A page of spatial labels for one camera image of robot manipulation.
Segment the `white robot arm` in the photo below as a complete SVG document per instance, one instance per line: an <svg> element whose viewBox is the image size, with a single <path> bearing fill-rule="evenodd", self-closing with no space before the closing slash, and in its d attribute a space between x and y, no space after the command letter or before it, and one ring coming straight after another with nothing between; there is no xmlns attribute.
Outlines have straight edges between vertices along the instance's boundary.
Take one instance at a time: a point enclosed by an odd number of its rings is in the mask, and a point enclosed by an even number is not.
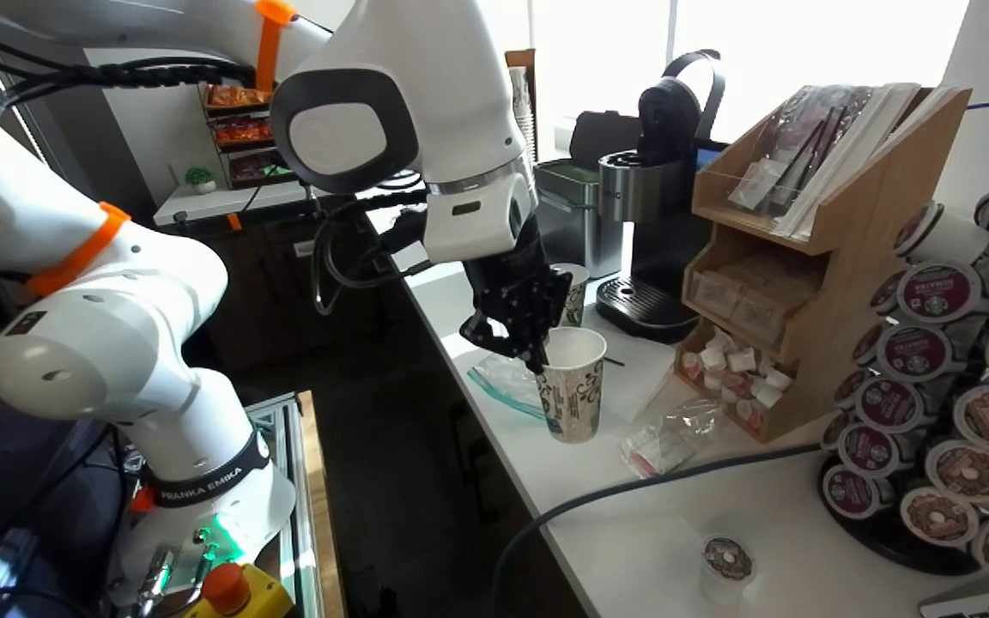
<svg viewBox="0 0 989 618"><path fill-rule="evenodd" d="M532 222L535 181L507 69L478 0L353 0L333 27L287 0L0 0L0 27L113 48L122 64L29 77L0 114L62 86L239 78L298 181L353 196L412 170L423 248L473 285L464 338L547 365L565 278ZM254 560L295 507L232 383L182 343L215 312L225 265L98 202L0 132L0 276L34 297L0 329L0 402L38 419L104 419L143 457L154 507L116 543L111 601L143 605L167 557L219 526Z"/></svg>

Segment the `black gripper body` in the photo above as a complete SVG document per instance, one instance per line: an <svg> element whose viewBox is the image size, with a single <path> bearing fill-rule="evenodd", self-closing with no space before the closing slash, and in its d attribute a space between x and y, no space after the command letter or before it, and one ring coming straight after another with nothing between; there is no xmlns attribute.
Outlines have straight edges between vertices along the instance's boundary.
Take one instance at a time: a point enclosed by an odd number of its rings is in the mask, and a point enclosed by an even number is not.
<svg viewBox="0 0 989 618"><path fill-rule="evenodd" d="M543 376L547 338L563 316L571 278L554 273L539 228L525 222L507 253L467 262L464 276L473 312L461 323L461 338Z"/></svg>

